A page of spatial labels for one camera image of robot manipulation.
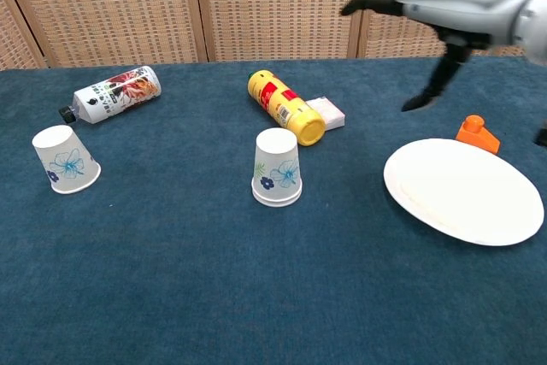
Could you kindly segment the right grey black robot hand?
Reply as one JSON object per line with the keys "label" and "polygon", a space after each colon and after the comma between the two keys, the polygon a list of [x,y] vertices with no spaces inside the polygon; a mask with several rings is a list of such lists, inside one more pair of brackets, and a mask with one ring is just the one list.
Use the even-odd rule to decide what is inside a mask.
{"label": "right grey black robot hand", "polygon": [[428,84],[403,105],[405,111],[436,100],[474,50],[518,46],[530,62],[546,63],[546,0],[349,0],[340,14],[357,10],[417,21],[445,45]]}

